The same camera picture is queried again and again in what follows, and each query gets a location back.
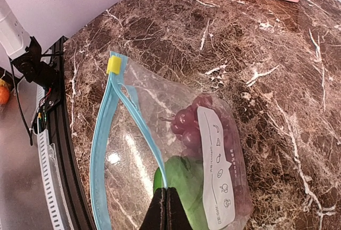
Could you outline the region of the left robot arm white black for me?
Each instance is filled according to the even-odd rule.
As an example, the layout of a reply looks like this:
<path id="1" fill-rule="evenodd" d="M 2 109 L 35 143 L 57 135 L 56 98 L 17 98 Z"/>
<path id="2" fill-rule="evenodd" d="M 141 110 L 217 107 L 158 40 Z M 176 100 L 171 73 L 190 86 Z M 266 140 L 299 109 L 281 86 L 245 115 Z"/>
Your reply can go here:
<path id="1" fill-rule="evenodd" d="M 1 0 L 1 45 L 27 82 L 48 89 L 57 81 L 58 71 L 41 61 L 45 55 L 39 42 L 23 28 L 6 0 Z"/>

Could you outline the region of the green fake vegetable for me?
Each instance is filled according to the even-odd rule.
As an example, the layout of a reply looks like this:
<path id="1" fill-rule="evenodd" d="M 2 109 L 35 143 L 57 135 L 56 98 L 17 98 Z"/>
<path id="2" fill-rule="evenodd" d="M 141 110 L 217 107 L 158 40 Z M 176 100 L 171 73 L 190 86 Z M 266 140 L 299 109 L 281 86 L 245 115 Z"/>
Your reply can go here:
<path id="1" fill-rule="evenodd" d="M 202 201 L 204 186 L 202 156 L 174 155 L 161 166 L 154 174 L 153 191 L 164 188 L 165 178 L 168 188 L 176 188 L 192 229 L 208 229 Z"/>

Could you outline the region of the orange object on floor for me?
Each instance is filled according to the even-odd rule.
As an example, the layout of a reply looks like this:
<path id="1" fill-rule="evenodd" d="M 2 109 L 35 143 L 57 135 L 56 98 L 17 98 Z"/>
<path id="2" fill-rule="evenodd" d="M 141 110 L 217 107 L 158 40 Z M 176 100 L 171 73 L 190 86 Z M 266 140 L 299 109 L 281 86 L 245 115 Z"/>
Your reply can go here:
<path id="1" fill-rule="evenodd" d="M 10 89 L 4 80 L 0 82 L 0 105 L 5 105 L 10 99 Z"/>

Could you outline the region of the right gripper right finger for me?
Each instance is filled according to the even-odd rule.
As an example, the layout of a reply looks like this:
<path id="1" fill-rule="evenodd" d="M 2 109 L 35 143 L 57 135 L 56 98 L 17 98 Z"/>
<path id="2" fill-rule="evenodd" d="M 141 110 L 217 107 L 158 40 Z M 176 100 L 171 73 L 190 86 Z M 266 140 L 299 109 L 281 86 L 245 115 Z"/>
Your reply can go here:
<path id="1" fill-rule="evenodd" d="M 169 187 L 166 195 L 166 229 L 192 230 L 176 188 Z"/>

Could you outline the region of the clear zip bag blue seal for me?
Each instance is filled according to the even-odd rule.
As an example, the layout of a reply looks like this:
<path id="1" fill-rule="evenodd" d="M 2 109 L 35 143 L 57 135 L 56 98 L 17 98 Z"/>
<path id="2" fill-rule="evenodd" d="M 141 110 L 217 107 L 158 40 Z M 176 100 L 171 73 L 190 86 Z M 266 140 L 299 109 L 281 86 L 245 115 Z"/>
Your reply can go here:
<path id="1" fill-rule="evenodd" d="M 111 52 L 93 135 L 97 229 L 244 229 L 253 210 L 228 104 Z"/>

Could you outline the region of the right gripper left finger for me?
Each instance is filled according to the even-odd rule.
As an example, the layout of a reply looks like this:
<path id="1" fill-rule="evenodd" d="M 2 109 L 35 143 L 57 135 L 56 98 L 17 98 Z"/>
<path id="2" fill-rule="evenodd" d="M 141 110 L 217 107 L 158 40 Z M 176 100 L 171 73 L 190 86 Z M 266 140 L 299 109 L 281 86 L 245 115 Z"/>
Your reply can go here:
<path id="1" fill-rule="evenodd" d="M 166 229 L 166 189 L 156 189 L 140 230 Z"/>

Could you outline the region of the black front aluminium rail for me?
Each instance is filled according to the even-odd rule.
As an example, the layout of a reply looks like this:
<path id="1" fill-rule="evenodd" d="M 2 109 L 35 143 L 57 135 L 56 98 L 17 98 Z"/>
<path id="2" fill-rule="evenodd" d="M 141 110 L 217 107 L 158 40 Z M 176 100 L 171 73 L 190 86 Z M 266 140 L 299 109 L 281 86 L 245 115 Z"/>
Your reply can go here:
<path id="1" fill-rule="evenodd" d="M 63 59 L 63 43 L 66 40 L 62 36 L 50 47 L 51 58 L 43 58 L 44 62 L 58 71 L 58 79 L 50 89 L 37 88 L 36 104 L 47 117 L 49 139 L 55 144 L 65 208 L 72 225 L 69 229 L 95 229 L 79 176 L 69 127 Z"/>

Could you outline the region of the purple fake grape bunch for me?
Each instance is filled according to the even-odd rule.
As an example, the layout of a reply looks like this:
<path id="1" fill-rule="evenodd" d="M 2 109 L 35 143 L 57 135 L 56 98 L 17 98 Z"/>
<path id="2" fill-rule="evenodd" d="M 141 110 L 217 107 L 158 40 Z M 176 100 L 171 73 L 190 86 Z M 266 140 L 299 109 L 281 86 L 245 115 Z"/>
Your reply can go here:
<path id="1" fill-rule="evenodd" d="M 159 118 L 164 162 L 174 155 L 202 156 L 203 205 L 208 229 L 243 228 L 253 203 L 236 123 L 225 103 L 200 94 Z"/>

